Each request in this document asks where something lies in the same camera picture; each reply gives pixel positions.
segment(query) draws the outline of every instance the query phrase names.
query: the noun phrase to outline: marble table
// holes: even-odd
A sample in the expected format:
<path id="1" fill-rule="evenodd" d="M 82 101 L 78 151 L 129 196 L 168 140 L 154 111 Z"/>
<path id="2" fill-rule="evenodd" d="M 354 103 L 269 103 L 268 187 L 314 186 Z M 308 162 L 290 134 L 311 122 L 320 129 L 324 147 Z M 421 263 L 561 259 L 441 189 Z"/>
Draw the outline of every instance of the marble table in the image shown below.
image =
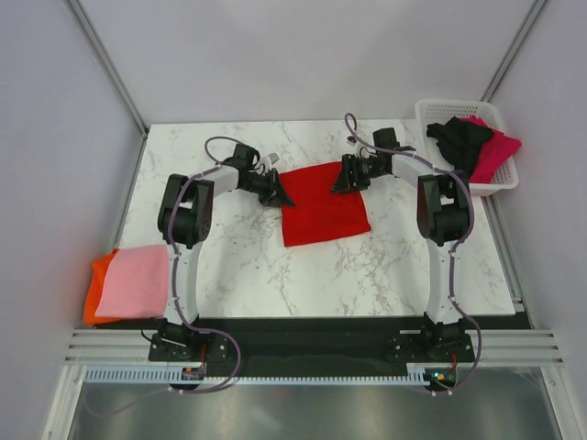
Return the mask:
<path id="1" fill-rule="evenodd" d="M 416 144 L 414 120 L 360 121 L 371 138 L 394 127 L 402 145 Z M 340 160 L 353 152 L 341 121 L 174 124 L 152 126 L 121 238 L 122 248 L 161 243 L 157 214 L 167 178 L 210 168 L 204 141 L 238 138 L 267 155 L 279 172 Z M 234 145 L 217 141 L 225 158 Z M 234 191 L 215 198 L 213 227 L 197 279 L 205 317 L 421 315 L 429 289 L 425 240 L 415 222 L 415 189 L 392 176 L 362 192 L 372 231 L 302 247 L 283 246 L 281 210 Z M 510 293 L 482 207 L 474 200 L 475 229 L 462 255 L 460 303 L 470 314 L 513 314 Z"/>

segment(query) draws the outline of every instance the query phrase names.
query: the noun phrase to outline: pink cloth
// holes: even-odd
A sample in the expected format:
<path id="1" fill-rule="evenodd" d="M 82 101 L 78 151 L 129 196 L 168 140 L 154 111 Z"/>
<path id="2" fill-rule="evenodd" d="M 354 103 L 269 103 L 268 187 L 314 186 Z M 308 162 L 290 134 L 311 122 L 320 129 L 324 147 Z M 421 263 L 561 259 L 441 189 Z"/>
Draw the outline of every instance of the pink cloth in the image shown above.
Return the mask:
<path id="1" fill-rule="evenodd" d="M 485 121 L 477 116 L 465 117 L 462 120 L 487 127 Z M 492 130 L 493 137 L 483 144 L 477 167 L 469 180 L 470 183 L 491 183 L 497 169 L 513 156 L 522 145 L 522 142 L 518 139 L 508 137 L 493 128 Z"/>
<path id="2" fill-rule="evenodd" d="M 165 245 L 120 249 L 106 273 L 96 316 L 151 318 L 167 305 L 169 258 Z"/>

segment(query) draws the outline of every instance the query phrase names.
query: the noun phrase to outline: dark red cloth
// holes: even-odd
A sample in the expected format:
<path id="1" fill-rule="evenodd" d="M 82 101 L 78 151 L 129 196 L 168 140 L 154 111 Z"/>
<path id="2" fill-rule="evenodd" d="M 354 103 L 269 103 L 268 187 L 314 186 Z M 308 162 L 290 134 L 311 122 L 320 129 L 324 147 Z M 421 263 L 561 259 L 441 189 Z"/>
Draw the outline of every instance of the dark red cloth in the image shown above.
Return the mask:
<path id="1" fill-rule="evenodd" d="M 480 117 L 470 116 L 462 118 L 478 126 L 487 127 Z M 508 137 L 501 131 L 493 129 L 493 137 L 485 142 L 479 154 L 479 161 L 471 175 L 470 183 L 491 183 L 493 175 L 502 164 L 518 151 L 522 142 Z"/>
<path id="2" fill-rule="evenodd" d="M 282 207 L 285 246 L 299 246 L 371 231 L 360 192 L 333 194 L 340 162 L 280 174 L 295 207 Z"/>

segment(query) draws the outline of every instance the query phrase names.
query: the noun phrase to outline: gray floor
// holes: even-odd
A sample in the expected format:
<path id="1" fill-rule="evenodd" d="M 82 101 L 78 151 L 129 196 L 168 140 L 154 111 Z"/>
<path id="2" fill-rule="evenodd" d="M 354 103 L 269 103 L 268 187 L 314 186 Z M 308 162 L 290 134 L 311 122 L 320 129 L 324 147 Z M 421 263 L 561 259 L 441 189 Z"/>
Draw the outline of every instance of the gray floor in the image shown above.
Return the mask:
<path id="1" fill-rule="evenodd" d="M 85 387 L 92 408 L 111 411 L 161 385 Z M 79 434 L 72 438 L 83 440 L 560 438 L 543 382 L 528 369 L 480 370 L 452 397 L 372 386 L 242 385 L 203 396 L 164 392 L 105 419 L 78 408 L 74 425 Z"/>

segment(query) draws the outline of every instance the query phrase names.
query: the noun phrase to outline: plastic laundry basket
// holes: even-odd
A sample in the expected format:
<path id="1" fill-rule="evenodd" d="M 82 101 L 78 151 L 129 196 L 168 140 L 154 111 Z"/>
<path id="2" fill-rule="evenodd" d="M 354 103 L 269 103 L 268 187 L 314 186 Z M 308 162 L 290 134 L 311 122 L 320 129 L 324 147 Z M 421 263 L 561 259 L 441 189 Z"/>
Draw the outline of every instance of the plastic laundry basket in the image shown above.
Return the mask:
<path id="1" fill-rule="evenodd" d="M 421 145 L 424 146 L 426 158 L 440 168 L 454 169 L 440 154 L 437 140 L 426 136 L 426 126 L 435 122 L 445 124 L 453 116 L 477 116 L 485 121 L 489 127 L 505 133 L 502 118 L 497 109 L 489 103 L 454 99 L 422 99 L 418 101 L 415 103 L 415 117 L 420 126 Z M 518 182 L 514 158 L 510 158 L 497 169 L 491 183 L 472 183 L 471 194 L 487 196 L 499 190 L 511 190 L 517 186 Z"/>

